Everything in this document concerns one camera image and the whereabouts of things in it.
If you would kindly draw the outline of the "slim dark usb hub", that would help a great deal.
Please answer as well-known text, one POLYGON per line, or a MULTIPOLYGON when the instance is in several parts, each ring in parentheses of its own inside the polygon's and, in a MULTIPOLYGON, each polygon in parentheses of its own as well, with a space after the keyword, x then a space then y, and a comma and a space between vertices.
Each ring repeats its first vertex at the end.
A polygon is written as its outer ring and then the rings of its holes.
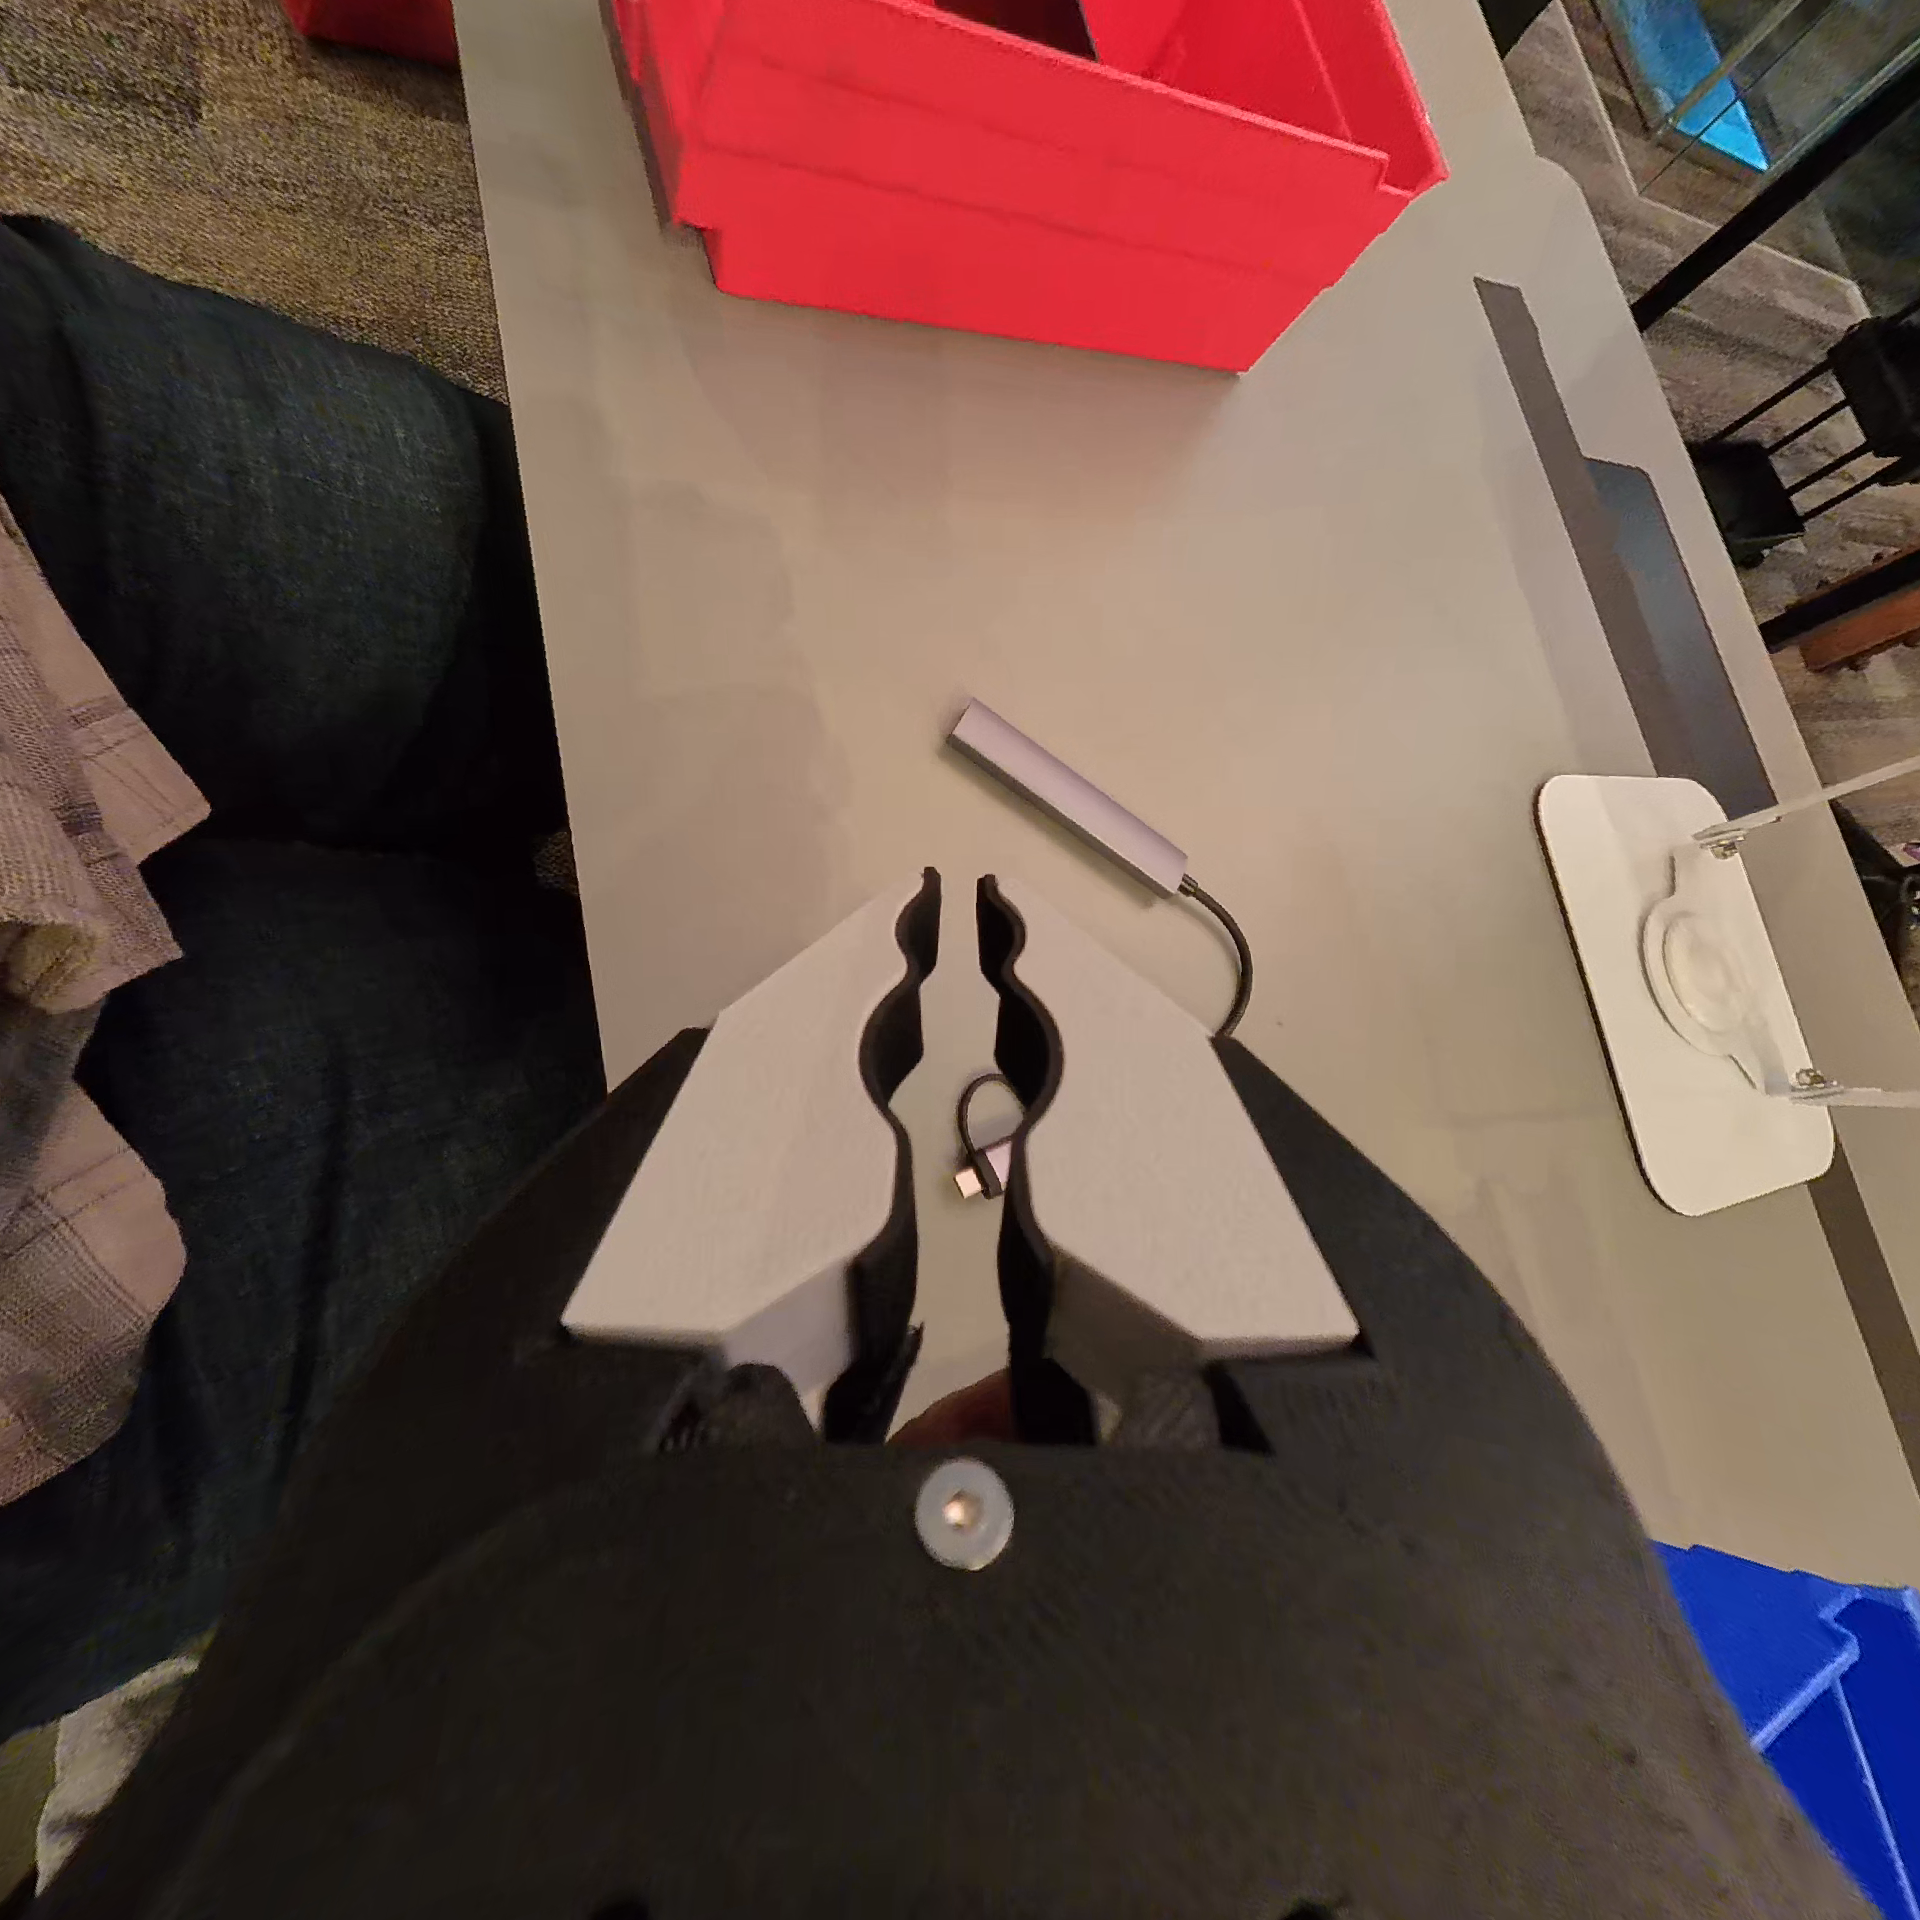
POLYGON ((1145 825, 1105 788, 975 698, 957 711, 948 744, 1139 886, 1158 898, 1184 898, 1221 927, 1234 949, 1237 983, 1216 1035, 1234 1039, 1255 998, 1258 961, 1230 909, 1190 871, 1190 857, 1167 832, 1145 825))

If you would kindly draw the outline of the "black bin divider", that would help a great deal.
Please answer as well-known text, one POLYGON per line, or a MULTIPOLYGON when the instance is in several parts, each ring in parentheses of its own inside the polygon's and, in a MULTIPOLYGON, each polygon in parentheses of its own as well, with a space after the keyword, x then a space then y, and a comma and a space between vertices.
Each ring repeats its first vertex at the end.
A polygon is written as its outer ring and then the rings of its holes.
POLYGON ((998 0, 954 0, 954 5, 929 5, 939 12, 970 21, 974 26, 995 30, 1001 37, 1020 37, 1024 44, 1047 46, 1055 54, 1098 61, 1098 46, 1092 38, 1084 5, 1057 0, 1057 5, 998 5, 998 0))

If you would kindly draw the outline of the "blue plastic bin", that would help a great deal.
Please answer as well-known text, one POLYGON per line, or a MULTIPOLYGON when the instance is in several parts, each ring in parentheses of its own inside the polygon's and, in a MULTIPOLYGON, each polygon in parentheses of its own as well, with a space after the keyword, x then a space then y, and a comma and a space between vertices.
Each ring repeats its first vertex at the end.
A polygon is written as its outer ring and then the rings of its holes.
POLYGON ((1654 1546, 1753 1750, 1885 1918, 1915 1918, 1915 1590, 1654 1546))

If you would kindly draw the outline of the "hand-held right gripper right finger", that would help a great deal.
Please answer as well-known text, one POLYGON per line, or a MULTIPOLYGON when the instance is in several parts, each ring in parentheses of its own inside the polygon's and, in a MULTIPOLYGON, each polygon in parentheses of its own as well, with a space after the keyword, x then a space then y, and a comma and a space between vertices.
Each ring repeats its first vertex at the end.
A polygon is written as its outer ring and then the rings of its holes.
POLYGON ((1144 1380, 1353 1351, 1204 1021, 1016 878, 975 882, 975 954, 1023 1108, 995 1245, 1020 1436, 1094 1445, 1144 1380))

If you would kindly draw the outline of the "black utility cart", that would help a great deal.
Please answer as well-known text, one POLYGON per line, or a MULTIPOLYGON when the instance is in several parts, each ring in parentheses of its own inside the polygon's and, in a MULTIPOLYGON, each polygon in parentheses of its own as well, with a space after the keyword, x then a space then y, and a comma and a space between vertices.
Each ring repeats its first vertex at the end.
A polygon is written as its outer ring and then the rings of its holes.
POLYGON ((1690 440, 1687 457, 1740 572, 1839 506, 1915 482, 1915 301, 1844 330, 1810 374, 1690 440), (1850 424, 1850 440, 1785 473, 1778 457, 1827 424, 1850 424))

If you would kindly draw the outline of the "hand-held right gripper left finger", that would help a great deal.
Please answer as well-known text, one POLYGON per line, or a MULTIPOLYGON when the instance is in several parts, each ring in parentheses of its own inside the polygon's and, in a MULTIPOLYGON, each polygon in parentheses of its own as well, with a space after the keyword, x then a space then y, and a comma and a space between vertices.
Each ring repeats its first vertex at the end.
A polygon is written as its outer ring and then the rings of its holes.
POLYGON ((917 1187, 892 1108, 925 1053, 936 868, 726 1006, 560 1325, 778 1372, 823 1436, 885 1436, 921 1355, 917 1187))

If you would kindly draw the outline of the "red plastic bin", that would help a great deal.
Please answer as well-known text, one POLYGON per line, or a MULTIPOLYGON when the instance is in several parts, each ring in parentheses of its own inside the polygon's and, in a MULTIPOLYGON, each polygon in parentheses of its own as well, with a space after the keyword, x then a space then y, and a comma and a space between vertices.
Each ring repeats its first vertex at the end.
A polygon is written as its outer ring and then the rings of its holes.
POLYGON ((1385 5, 609 5, 723 293, 1250 374, 1446 180, 1385 5))

